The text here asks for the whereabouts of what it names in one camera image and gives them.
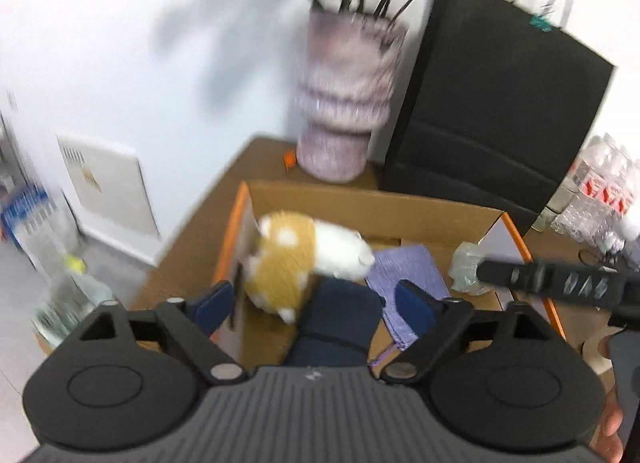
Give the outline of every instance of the black shopping bag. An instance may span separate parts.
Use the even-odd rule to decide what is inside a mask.
[[[589,131],[613,66],[505,0],[434,0],[382,188],[506,210],[524,234]]]

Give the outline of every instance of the floor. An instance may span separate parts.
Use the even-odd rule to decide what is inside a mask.
[[[145,283],[148,266],[100,243],[89,241],[81,256],[87,272],[109,285],[125,305]],[[20,395],[45,358],[30,319],[46,295],[47,283],[29,260],[0,243],[0,463],[20,461],[37,445]]]

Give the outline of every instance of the white wall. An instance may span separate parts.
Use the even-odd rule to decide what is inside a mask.
[[[402,18],[410,34],[396,108],[427,4],[417,0]],[[307,11],[308,0],[0,0],[0,110],[43,180],[71,196],[87,231],[155,262],[252,135],[298,134],[289,108]],[[640,155],[640,130],[631,126],[640,105],[638,0],[576,0],[568,31],[620,66],[596,129]],[[161,240],[80,207],[56,133],[138,152]]]

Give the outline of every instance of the plush hamster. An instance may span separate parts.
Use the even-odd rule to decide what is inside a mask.
[[[267,313],[296,321],[311,273],[358,281],[375,261],[356,231],[295,212],[277,212],[258,223],[258,252],[246,263],[244,290]]]

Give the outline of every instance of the hand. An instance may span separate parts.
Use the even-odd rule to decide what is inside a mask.
[[[609,358],[609,337],[604,337],[598,351],[600,354]],[[607,399],[600,418],[600,432],[598,433],[596,443],[593,449],[600,454],[607,463],[620,463],[622,459],[622,453],[624,447],[622,446],[622,440],[618,436],[618,429],[622,425],[622,408],[616,398],[616,388],[613,387],[609,393],[607,393]]]

